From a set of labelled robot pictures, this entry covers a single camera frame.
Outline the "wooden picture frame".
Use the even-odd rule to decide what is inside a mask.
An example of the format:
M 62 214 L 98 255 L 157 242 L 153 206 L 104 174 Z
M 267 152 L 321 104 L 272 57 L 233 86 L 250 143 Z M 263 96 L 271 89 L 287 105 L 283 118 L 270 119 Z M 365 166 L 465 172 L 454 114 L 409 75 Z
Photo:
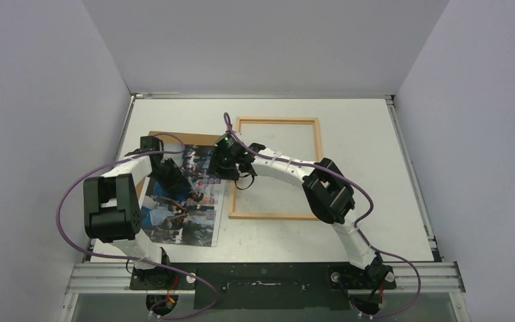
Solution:
M 314 154 L 317 161 L 323 157 L 321 129 L 319 119 L 316 117 L 237 117 L 234 131 L 239 133 L 241 126 L 246 124 L 262 125 L 309 125 L 312 127 L 312 140 L 314 144 Z M 253 163 L 257 170 L 257 175 L 280 180 L 300 188 L 302 177 L 309 174 L 312 169 L 302 167 L 299 159 L 284 156 L 281 152 L 268 152 L 272 159 L 259 158 Z M 229 205 L 230 219 L 281 219 L 281 220 L 315 220 L 316 217 L 311 213 L 266 213 L 266 212 L 238 212 L 236 211 L 237 189 L 233 188 L 232 197 Z

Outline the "brown cardboard backing board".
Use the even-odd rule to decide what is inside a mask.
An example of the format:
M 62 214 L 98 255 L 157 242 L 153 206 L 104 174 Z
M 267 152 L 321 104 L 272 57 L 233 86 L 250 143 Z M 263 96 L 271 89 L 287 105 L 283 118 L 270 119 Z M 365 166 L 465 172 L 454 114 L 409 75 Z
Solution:
M 144 195 L 153 199 L 167 198 L 188 205 L 215 204 L 223 197 L 225 185 L 221 179 L 209 174 L 211 152 L 218 135 L 198 133 L 169 133 L 150 131 L 163 142 L 162 160 L 171 158 L 189 181 L 189 189 L 163 189 L 153 178 L 143 183 Z

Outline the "colour photo print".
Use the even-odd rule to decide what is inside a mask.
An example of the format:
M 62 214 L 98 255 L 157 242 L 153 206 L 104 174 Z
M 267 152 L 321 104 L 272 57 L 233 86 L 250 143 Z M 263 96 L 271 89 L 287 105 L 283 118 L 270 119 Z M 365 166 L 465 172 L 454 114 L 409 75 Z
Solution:
M 190 186 L 176 192 L 146 178 L 139 201 L 146 216 L 141 228 L 157 244 L 216 247 L 225 182 L 208 173 L 211 146 L 186 145 L 171 155 Z

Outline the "clear plastic sheet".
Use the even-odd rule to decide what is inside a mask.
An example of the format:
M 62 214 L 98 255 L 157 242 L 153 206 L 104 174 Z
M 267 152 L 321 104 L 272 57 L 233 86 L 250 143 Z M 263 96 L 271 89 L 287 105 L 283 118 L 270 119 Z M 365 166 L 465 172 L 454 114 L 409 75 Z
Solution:
M 253 186 L 242 191 L 232 184 L 231 219 L 283 219 L 312 221 L 302 190 L 302 177 L 312 168 L 299 167 L 323 157 L 320 122 L 316 117 L 238 117 L 234 125 L 246 144 L 259 143 L 274 160 L 258 160 Z

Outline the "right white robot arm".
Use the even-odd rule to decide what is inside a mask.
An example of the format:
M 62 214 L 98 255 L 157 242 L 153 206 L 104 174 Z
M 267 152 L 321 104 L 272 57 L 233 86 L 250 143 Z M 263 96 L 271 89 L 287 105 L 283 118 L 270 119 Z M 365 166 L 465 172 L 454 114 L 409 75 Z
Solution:
M 294 159 L 262 144 L 247 146 L 232 133 L 225 133 L 213 146 L 209 172 L 232 182 L 244 176 L 265 176 L 301 188 L 312 214 L 337 234 L 353 266 L 354 283 L 369 290 L 396 288 L 392 267 L 383 263 L 380 252 L 369 245 L 355 224 L 353 187 L 332 160 Z

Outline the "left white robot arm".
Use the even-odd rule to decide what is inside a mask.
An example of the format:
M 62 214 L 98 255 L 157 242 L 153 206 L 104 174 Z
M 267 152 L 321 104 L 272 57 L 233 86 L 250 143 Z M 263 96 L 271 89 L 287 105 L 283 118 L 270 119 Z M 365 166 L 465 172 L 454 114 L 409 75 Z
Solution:
M 166 251 L 141 228 L 144 216 L 135 188 L 150 178 L 167 193 L 191 190 L 188 179 L 166 153 L 160 138 L 143 136 L 125 160 L 83 182 L 85 231 L 90 238 L 118 248 L 133 263 L 129 285 L 133 290 L 167 289 L 178 280 Z

